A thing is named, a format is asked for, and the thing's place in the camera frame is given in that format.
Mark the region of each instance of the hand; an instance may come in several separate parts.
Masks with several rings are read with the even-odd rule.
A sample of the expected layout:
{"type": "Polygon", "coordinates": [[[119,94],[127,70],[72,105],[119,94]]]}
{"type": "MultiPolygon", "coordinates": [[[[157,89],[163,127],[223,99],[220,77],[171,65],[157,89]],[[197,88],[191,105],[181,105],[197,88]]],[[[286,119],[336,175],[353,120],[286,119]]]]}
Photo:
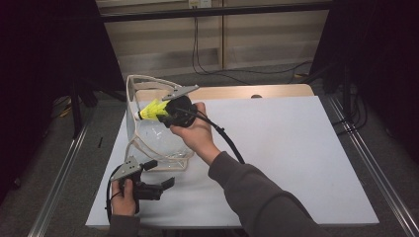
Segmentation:
{"type": "Polygon", "coordinates": [[[119,181],[112,182],[112,211],[115,215],[135,215],[135,201],[132,195],[132,180],[126,179],[124,194],[120,189],[119,181]]]}
{"type": "MultiPolygon", "coordinates": [[[[206,105],[204,103],[196,103],[198,115],[207,115],[206,105]]],[[[212,140],[212,133],[210,125],[200,118],[196,118],[194,123],[189,127],[170,126],[170,130],[182,137],[185,144],[197,152],[197,154],[207,164],[211,164],[213,159],[220,153],[212,140]]]]}

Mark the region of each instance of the wire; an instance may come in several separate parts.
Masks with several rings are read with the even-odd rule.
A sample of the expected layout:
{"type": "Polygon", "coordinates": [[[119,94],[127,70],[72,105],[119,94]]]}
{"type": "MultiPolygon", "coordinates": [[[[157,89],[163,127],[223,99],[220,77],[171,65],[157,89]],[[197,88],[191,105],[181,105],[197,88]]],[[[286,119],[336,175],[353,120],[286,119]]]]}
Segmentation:
{"type": "MultiPolygon", "coordinates": [[[[111,177],[117,172],[117,170],[120,168],[120,166],[118,166],[117,168],[115,168],[115,170],[111,174],[111,177]]],[[[110,197],[110,191],[111,191],[111,179],[108,181],[108,186],[106,188],[106,207],[105,207],[106,213],[108,215],[108,221],[109,221],[109,223],[111,223],[111,217],[112,217],[111,200],[112,200],[112,198],[114,198],[114,196],[116,196],[119,193],[121,193],[121,192],[118,192],[115,195],[113,195],[112,197],[110,197]]]]}
{"type": "Polygon", "coordinates": [[[243,83],[243,84],[246,84],[246,85],[251,85],[248,82],[245,82],[245,81],[239,80],[237,78],[234,78],[232,76],[221,74],[221,73],[222,72],[247,72],[247,73],[257,73],[257,74],[272,75],[272,74],[281,74],[281,73],[286,73],[286,72],[292,71],[293,72],[293,75],[294,75],[294,72],[295,72],[296,69],[298,69],[302,65],[310,64],[310,63],[312,63],[312,61],[311,60],[307,60],[307,61],[302,62],[299,65],[294,66],[292,68],[289,68],[289,69],[286,69],[286,70],[282,70],[282,71],[273,71],[273,72],[261,72],[261,71],[254,71],[254,70],[245,70],[245,69],[224,69],[224,70],[206,71],[201,66],[201,63],[200,63],[200,55],[199,55],[199,48],[198,48],[198,18],[195,18],[195,38],[194,38],[194,49],[193,49],[193,53],[192,53],[192,66],[194,68],[194,71],[198,75],[203,75],[203,76],[207,76],[207,75],[219,75],[219,76],[224,76],[224,77],[231,78],[231,79],[233,79],[233,80],[235,80],[237,82],[240,82],[240,83],[243,83]],[[197,71],[197,68],[195,67],[195,57],[197,58],[198,66],[201,68],[201,70],[203,72],[197,71]]]}
{"type": "Polygon", "coordinates": [[[359,114],[357,121],[354,122],[351,125],[351,127],[349,127],[348,129],[345,129],[344,131],[338,132],[337,135],[342,135],[342,134],[346,134],[346,133],[349,133],[349,132],[352,132],[352,131],[357,131],[357,130],[363,128],[367,124],[368,108],[367,108],[365,100],[361,96],[359,96],[359,93],[357,93],[357,95],[356,95],[356,99],[354,100],[354,104],[355,104],[354,107],[356,108],[356,111],[357,111],[355,114],[359,114]],[[361,110],[360,110],[359,105],[358,105],[358,98],[361,98],[361,102],[362,102],[363,107],[364,107],[364,121],[360,125],[359,125],[359,122],[361,121],[361,110]]]}
{"type": "Polygon", "coordinates": [[[67,101],[68,99],[70,99],[69,96],[57,98],[55,99],[55,101],[53,101],[53,106],[57,107],[61,105],[62,103],[64,103],[65,101],[67,101]]]}
{"type": "Polygon", "coordinates": [[[332,125],[333,126],[335,126],[337,124],[340,124],[342,122],[350,122],[350,123],[353,123],[353,120],[354,120],[354,117],[355,116],[358,116],[357,123],[360,120],[360,118],[361,118],[360,117],[360,109],[359,109],[359,106],[358,106],[358,97],[359,97],[359,94],[358,93],[355,93],[355,94],[351,93],[351,96],[355,96],[355,99],[353,100],[353,104],[351,104],[351,114],[348,117],[342,118],[341,120],[332,122],[332,125]]]}
{"type": "Polygon", "coordinates": [[[122,195],[122,194],[123,194],[123,192],[122,192],[122,191],[117,192],[116,194],[114,194],[114,195],[112,195],[112,196],[111,196],[111,200],[112,200],[114,197],[116,197],[117,195],[122,195]]]}
{"type": "Polygon", "coordinates": [[[234,155],[236,156],[238,162],[240,162],[241,164],[245,164],[243,157],[241,156],[240,152],[237,150],[237,147],[234,145],[234,142],[230,139],[230,137],[228,137],[227,133],[225,133],[224,128],[219,127],[217,124],[213,123],[206,115],[204,115],[202,112],[198,111],[198,113],[201,113],[202,116],[192,113],[190,111],[187,110],[183,110],[183,109],[179,109],[179,108],[175,108],[176,111],[178,112],[182,112],[188,115],[191,115],[193,117],[196,117],[198,119],[201,119],[207,123],[209,123],[211,126],[213,126],[213,128],[215,128],[215,130],[222,136],[222,138],[224,138],[224,140],[227,142],[227,144],[230,146],[231,150],[234,152],[234,155]]]}

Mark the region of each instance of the white board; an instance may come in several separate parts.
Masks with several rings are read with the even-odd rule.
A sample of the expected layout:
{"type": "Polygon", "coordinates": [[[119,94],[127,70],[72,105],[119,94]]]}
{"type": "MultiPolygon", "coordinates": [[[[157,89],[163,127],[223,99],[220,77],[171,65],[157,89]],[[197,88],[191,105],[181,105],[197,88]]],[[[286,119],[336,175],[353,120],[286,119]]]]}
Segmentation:
{"type": "MultiPolygon", "coordinates": [[[[225,128],[246,163],[293,193],[320,225],[366,225],[377,216],[317,97],[208,100],[209,118],[225,128]]],[[[215,144],[234,157],[213,131],[215,144]]],[[[112,171],[124,161],[124,118],[101,187],[86,225],[108,228],[105,191],[112,171]]],[[[193,157],[185,172],[142,175],[147,184],[170,177],[176,184],[161,200],[140,202],[141,224],[155,228],[239,227],[221,187],[208,177],[208,165],[193,157]]]]}

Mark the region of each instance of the gray sweatshirt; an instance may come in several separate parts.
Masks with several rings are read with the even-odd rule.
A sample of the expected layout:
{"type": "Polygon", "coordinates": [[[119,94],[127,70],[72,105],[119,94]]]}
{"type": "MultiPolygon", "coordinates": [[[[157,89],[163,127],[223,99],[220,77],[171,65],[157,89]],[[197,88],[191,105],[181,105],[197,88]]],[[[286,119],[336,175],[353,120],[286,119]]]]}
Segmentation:
{"type": "MultiPolygon", "coordinates": [[[[228,204],[249,236],[330,236],[296,197],[256,167],[242,165],[226,152],[214,159],[209,177],[224,189],[228,204]]],[[[108,236],[136,236],[138,229],[139,217],[113,215],[108,236]]]]}

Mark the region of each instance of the yellow object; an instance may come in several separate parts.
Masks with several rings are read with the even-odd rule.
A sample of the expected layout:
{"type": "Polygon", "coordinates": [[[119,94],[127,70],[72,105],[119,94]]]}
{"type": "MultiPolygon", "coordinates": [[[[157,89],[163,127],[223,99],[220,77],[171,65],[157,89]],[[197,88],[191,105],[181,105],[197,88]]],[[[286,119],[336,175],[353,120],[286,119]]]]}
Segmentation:
{"type": "Polygon", "coordinates": [[[169,103],[169,101],[159,102],[155,99],[139,112],[140,118],[158,120],[157,116],[169,116],[165,110],[167,103],[169,103]]]}

